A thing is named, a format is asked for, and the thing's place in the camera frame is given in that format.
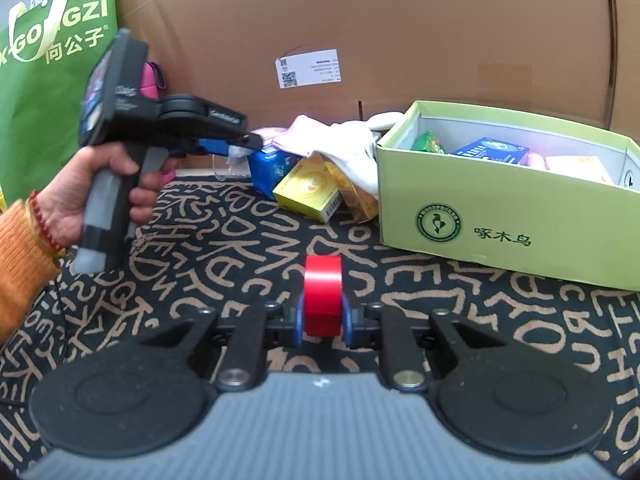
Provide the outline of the orange sleeved left forearm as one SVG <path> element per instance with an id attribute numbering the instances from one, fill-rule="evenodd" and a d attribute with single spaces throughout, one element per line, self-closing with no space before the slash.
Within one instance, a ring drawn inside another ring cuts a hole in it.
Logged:
<path id="1" fill-rule="evenodd" d="M 20 328 L 32 302 L 58 275 L 53 257 L 37 240 L 26 204 L 14 203 L 1 215 L 1 341 Z"/>

